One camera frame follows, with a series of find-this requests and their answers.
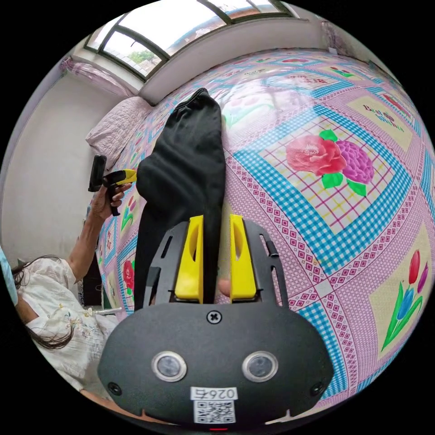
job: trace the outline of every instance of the face mask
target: face mask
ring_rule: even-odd
[[[5,278],[6,287],[9,291],[9,296],[12,299],[12,302],[16,306],[18,304],[18,294],[17,289],[15,288],[14,277],[12,276],[12,270],[10,269],[9,263],[3,253],[3,250],[0,247],[0,264],[1,271],[3,272],[3,277]]]

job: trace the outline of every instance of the screw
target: screw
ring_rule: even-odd
[[[309,392],[312,396],[318,396],[320,393],[323,392],[323,389],[324,387],[322,382],[318,382],[317,384],[311,387],[311,390]]]
[[[207,320],[209,321],[209,323],[216,325],[222,320],[222,314],[218,311],[210,311],[207,314]]]
[[[109,391],[115,396],[120,396],[122,394],[121,387],[114,382],[109,382],[108,388]]]

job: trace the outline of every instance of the qr code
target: qr code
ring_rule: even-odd
[[[234,400],[194,401],[195,423],[235,423]]]

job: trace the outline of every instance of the woman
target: woman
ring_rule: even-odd
[[[164,423],[145,414],[132,415],[118,407],[97,375],[107,337],[117,325],[115,316],[90,315],[71,292],[91,265],[102,225],[111,216],[110,205],[119,207],[125,184],[112,202],[107,189],[96,194],[82,233],[67,260],[44,256],[10,269],[0,248],[1,268],[16,311],[40,352],[76,390],[101,406],[145,421]],[[229,295],[229,283],[220,283]]]

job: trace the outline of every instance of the pillow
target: pillow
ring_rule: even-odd
[[[131,97],[118,103],[86,136],[86,142],[96,154],[107,157],[106,169],[118,160],[139,124],[152,111],[141,97]]]

